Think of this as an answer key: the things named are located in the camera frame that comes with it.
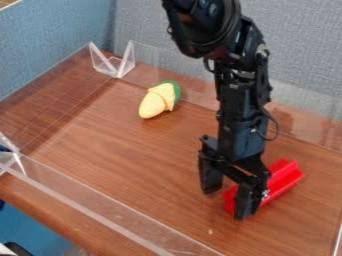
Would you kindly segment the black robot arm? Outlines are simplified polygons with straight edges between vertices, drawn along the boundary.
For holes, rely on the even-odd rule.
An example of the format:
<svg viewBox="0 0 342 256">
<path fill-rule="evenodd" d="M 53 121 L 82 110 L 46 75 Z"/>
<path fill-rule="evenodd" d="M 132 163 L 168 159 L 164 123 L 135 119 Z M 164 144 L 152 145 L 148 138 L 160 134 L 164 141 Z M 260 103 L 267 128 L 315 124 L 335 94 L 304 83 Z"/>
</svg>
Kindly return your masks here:
<svg viewBox="0 0 342 256">
<path fill-rule="evenodd" d="M 271 173 L 264 152 L 269 102 L 268 50 L 253 21 L 241 14 L 239 0 L 161 0 L 168 34 L 180 52 L 203 60 L 213 74 L 217 136 L 201 136 L 199 176 L 201 191 L 237 183 L 233 217 L 252 216 L 267 196 Z"/>
</svg>

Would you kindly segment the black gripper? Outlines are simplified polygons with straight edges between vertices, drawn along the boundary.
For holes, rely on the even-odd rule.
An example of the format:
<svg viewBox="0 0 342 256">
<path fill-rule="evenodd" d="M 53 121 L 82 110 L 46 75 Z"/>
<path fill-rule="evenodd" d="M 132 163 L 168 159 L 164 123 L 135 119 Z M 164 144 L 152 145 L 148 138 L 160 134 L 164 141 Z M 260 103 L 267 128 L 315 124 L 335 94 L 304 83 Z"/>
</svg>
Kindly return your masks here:
<svg viewBox="0 0 342 256">
<path fill-rule="evenodd" d="M 200 142 L 197 167 L 201 191 L 204 194 L 213 193 L 221 188 L 223 177 L 231 179 L 237 184 L 233 218 L 244 220 L 256 213 L 267 194 L 269 170 L 259 154 L 232 161 L 217 152 L 217 140 L 213 137 L 203 135 Z"/>
</svg>

